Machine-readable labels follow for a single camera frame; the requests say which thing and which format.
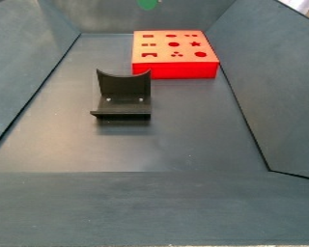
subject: gray floor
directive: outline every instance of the gray floor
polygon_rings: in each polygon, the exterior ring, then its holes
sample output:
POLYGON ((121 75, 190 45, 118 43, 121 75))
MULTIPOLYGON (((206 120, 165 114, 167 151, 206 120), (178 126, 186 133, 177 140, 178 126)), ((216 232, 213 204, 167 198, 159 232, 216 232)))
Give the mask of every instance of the gray floor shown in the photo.
POLYGON ((309 180, 269 173, 226 80, 157 80, 149 123, 99 123, 95 68, 131 36, 83 35, 0 144, 0 245, 309 244, 309 180))
POLYGON ((265 171, 221 71, 214 80, 153 80, 149 123, 99 124, 89 114, 95 69, 130 74, 131 41, 75 42, 0 146, 0 172, 265 171))

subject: black curved object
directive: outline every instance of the black curved object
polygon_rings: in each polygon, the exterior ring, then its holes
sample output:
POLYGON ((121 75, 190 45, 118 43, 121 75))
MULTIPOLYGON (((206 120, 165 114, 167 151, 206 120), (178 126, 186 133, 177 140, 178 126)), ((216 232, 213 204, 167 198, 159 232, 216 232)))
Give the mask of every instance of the black curved object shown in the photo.
POLYGON ((117 76, 98 69, 97 81, 101 97, 95 111, 103 116, 150 116, 150 70, 133 76, 117 76))

